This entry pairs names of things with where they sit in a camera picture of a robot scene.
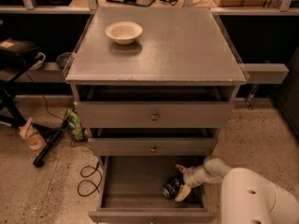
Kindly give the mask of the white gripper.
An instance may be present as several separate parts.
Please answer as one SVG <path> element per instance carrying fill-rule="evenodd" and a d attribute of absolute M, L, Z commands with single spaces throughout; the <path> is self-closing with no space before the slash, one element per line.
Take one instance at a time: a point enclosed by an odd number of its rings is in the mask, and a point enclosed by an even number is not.
<path fill-rule="evenodd" d="M 183 174 L 183 180 L 186 184 L 180 186 L 178 195 L 175 198 L 176 202 L 182 202 L 191 193 L 192 188 L 201 186 L 203 183 L 206 182 L 208 173 L 202 165 L 192 166 L 188 168 L 180 164 L 176 164 L 175 166 Z"/>

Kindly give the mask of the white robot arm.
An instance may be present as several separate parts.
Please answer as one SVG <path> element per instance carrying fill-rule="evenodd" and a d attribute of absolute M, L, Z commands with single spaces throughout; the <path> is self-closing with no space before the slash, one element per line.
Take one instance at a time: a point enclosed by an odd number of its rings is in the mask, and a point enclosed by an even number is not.
<path fill-rule="evenodd" d="M 221 224 L 298 224 L 296 198 L 250 169 L 230 167 L 213 156 L 199 166 L 176 167 L 183 179 L 177 202 L 204 183 L 221 183 Z"/>

